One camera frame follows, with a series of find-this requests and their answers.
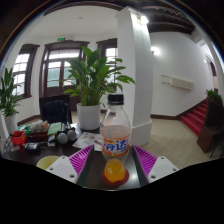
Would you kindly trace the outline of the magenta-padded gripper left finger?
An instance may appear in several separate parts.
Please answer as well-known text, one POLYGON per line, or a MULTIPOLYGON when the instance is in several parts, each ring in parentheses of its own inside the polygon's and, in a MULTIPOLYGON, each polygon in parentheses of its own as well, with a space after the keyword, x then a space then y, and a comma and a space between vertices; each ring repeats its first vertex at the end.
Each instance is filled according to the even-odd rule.
POLYGON ((79 186, 85 186, 94 146, 90 145, 71 156, 56 156, 48 161, 46 171, 79 186))

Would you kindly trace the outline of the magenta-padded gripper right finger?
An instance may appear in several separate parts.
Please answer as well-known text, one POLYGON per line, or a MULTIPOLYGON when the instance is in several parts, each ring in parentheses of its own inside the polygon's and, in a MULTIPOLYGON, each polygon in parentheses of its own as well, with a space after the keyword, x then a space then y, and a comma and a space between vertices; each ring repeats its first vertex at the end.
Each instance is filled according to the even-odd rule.
POLYGON ((178 168, 165 156, 156 157, 135 145, 132 146, 132 156, 141 186, 153 183, 178 171, 178 168))

